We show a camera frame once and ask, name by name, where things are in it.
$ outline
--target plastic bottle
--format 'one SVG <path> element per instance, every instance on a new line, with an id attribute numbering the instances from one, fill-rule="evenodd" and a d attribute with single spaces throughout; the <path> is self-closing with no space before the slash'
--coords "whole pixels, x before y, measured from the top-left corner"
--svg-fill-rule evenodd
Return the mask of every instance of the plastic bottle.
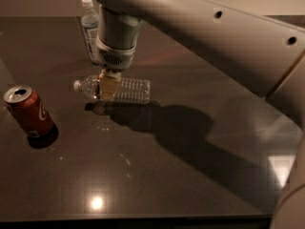
<path id="1" fill-rule="evenodd" d="M 116 91 L 111 99 L 102 99 L 100 76 L 90 75 L 84 81 L 75 81 L 76 92 L 82 92 L 87 98 L 112 102 L 147 104 L 150 102 L 151 82 L 143 79 L 120 78 Z"/>
<path id="2" fill-rule="evenodd" d="M 83 16 L 81 17 L 81 23 L 85 34 L 87 48 L 89 51 L 91 62 L 95 65 L 98 64 L 96 60 L 96 36 L 98 29 L 98 14 L 94 10 L 92 0 L 82 0 Z"/>

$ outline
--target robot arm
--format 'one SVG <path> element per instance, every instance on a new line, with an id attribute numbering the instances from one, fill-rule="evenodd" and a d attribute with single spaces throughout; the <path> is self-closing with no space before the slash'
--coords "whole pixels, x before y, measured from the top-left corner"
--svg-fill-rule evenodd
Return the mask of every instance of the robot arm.
<path id="1" fill-rule="evenodd" d="M 102 4 L 97 40 L 102 67 L 121 72 L 130 66 L 137 35 L 146 21 L 254 94 L 265 97 L 304 128 L 304 30 L 212 0 L 97 1 Z M 305 163 L 305 141 L 296 162 Z M 285 228 L 282 220 L 290 222 L 292 212 L 296 222 L 305 222 L 301 199 L 293 200 L 305 193 L 303 171 L 301 167 L 294 169 L 290 189 L 283 189 L 274 214 L 276 229 Z"/>

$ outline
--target soda can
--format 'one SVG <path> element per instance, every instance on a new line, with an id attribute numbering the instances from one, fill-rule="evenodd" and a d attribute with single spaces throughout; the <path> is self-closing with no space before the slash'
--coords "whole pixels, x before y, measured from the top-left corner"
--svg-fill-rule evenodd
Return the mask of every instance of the soda can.
<path id="1" fill-rule="evenodd" d="M 30 138 L 47 136 L 54 129 L 48 111 L 35 90 L 26 85 L 9 89 L 4 94 L 6 107 Z"/>

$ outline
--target white bottle cap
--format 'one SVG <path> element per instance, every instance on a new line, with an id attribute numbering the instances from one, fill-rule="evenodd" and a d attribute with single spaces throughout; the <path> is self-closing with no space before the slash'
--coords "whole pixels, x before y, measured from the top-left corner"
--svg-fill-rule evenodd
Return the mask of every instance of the white bottle cap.
<path id="1" fill-rule="evenodd" d="M 93 8 L 93 1 L 92 0 L 82 0 L 82 4 L 83 4 L 83 7 L 85 9 Z"/>
<path id="2" fill-rule="evenodd" d="M 76 80 L 73 84 L 73 89 L 76 91 L 76 92 L 80 92 L 80 81 L 79 80 Z"/>

